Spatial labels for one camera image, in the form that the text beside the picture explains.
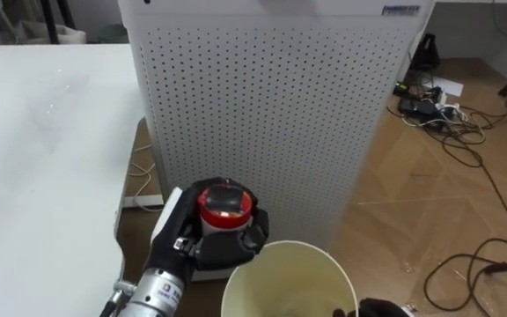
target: sticker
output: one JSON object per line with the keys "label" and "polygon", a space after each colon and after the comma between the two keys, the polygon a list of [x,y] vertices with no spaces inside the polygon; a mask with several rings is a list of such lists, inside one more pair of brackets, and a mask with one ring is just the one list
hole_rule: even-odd
{"label": "sticker", "polygon": [[169,306],[177,308],[181,300],[181,289],[176,284],[164,281],[158,290],[158,297],[165,300]]}
{"label": "sticker", "polygon": [[385,5],[384,16],[415,17],[420,13],[420,5]]}

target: wooden floor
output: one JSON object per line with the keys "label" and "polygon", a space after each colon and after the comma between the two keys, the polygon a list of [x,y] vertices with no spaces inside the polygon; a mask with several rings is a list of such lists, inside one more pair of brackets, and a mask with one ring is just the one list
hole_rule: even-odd
{"label": "wooden floor", "polygon": [[[496,95],[505,80],[484,63],[444,61],[437,75],[465,85],[463,95],[450,102],[492,114],[506,111],[505,100]],[[397,102],[391,98],[389,106]],[[474,149],[507,202],[507,119],[486,134],[487,142]],[[148,142],[140,129],[135,147]],[[470,160],[466,153],[457,155]],[[152,163],[147,151],[134,161]],[[141,181],[130,180],[127,195],[133,195]],[[148,189],[148,194],[158,192],[157,184]],[[122,213],[118,239],[129,280],[136,281],[141,273],[157,216],[139,210]],[[456,313],[440,313],[426,301],[423,281],[447,256],[472,253],[493,237],[507,239],[507,216],[486,174],[461,165],[421,130],[385,112],[331,247],[358,297],[389,299],[413,307],[418,315],[481,316],[473,304]],[[480,255],[507,261],[507,246],[488,246]],[[431,281],[431,297],[442,306],[459,305],[467,298],[466,274],[466,261],[439,271]],[[177,315],[219,316],[223,290],[224,281],[192,285]],[[507,316],[507,273],[482,276],[476,295],[491,316]]]}

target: label on robot arm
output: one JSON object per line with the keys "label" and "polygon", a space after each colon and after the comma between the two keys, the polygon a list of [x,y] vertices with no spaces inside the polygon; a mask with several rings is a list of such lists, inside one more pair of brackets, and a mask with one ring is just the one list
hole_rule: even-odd
{"label": "label on robot arm", "polygon": [[164,285],[157,292],[158,297],[165,300],[173,308],[177,308],[180,304],[181,294],[181,289],[169,281],[164,281]]}

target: robotic arm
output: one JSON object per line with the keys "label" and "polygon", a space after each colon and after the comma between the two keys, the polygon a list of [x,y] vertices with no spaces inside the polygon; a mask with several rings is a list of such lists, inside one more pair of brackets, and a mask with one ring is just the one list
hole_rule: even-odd
{"label": "robotic arm", "polygon": [[[203,236],[199,196],[221,185],[238,188],[252,198],[252,223],[241,230]],[[236,181],[218,177],[197,181],[185,190],[175,188],[152,233],[138,286],[117,281],[101,317],[110,316],[122,297],[130,299],[120,317],[172,317],[195,270],[229,269],[250,262],[265,245],[268,232],[267,212],[257,208],[254,193]]]}

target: perforated panel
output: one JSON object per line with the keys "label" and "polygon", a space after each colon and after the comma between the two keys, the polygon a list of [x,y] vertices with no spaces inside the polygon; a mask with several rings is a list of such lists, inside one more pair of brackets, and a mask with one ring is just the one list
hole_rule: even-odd
{"label": "perforated panel", "polygon": [[270,213],[272,240],[326,249],[417,25],[140,18],[131,40],[165,194],[231,177]]}

